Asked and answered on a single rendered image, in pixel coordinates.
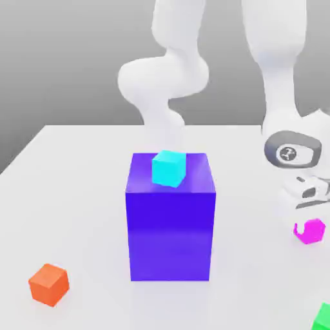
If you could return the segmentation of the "small orange cube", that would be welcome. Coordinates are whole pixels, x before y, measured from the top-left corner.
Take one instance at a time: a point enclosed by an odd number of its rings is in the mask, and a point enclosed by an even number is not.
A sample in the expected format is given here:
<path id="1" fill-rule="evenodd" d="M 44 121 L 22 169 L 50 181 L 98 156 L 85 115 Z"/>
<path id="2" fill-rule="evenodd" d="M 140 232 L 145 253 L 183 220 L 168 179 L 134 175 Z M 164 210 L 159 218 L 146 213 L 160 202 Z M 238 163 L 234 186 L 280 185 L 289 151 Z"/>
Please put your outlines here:
<path id="1" fill-rule="evenodd" d="M 70 288 L 67 271 L 51 264 L 44 264 L 28 284 L 32 298 L 50 307 L 54 307 Z"/>

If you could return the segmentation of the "large blue box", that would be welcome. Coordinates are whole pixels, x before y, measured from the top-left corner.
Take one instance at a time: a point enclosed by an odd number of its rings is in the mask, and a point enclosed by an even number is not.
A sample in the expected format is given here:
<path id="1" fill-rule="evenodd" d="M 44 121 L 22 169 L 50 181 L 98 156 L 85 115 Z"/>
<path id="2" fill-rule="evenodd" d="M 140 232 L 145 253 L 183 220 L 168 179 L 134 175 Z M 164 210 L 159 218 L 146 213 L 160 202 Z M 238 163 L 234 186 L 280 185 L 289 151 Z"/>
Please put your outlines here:
<path id="1" fill-rule="evenodd" d="M 189 153 L 177 188 L 151 181 L 152 153 L 135 153 L 126 185 L 132 281 L 209 280 L 216 189 L 204 153 Z"/>

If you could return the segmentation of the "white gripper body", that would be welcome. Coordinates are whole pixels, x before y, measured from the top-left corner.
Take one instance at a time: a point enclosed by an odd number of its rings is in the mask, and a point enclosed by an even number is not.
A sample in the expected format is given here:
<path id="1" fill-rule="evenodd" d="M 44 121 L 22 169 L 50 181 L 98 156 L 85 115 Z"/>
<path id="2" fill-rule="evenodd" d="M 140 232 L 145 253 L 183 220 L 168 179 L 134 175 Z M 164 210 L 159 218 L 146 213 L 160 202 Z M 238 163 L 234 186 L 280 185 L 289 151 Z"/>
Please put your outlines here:
<path id="1" fill-rule="evenodd" d="M 295 208 L 295 214 L 305 220 L 313 218 L 328 220 L 330 218 L 330 199 L 300 203 Z"/>

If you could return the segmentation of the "small magenta cube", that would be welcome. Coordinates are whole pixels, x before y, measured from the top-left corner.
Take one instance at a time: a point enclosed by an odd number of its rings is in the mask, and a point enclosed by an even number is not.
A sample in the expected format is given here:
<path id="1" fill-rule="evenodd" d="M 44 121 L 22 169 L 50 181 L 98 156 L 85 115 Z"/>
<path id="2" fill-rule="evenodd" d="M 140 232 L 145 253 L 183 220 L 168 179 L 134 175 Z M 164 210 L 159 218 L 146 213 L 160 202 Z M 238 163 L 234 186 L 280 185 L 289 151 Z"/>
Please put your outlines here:
<path id="1" fill-rule="evenodd" d="M 303 224 L 303 231 L 299 232 L 299 223 L 295 223 L 293 228 L 294 235 L 305 245 L 314 244 L 322 241 L 325 233 L 325 224 L 319 219 L 307 220 Z"/>

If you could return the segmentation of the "small cyan cube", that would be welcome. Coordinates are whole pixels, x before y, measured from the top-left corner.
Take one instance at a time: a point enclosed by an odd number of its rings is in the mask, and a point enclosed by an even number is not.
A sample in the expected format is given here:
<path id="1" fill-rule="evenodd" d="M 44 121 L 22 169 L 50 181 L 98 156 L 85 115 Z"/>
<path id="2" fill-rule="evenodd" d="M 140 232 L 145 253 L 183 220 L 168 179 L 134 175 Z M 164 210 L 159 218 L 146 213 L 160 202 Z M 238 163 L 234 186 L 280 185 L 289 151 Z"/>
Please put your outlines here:
<path id="1" fill-rule="evenodd" d="M 177 188 L 186 176 L 186 154 L 162 150 L 151 162 L 152 183 Z"/>

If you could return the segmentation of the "small green cube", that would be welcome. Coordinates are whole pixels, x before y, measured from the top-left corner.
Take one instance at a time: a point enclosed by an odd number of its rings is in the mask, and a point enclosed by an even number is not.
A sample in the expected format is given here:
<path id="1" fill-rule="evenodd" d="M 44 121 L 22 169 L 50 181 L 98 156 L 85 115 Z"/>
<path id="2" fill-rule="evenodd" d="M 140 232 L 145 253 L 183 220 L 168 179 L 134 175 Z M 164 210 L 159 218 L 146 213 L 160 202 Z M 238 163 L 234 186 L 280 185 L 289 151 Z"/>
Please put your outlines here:
<path id="1" fill-rule="evenodd" d="M 330 330 L 330 304 L 322 303 L 311 330 Z"/>

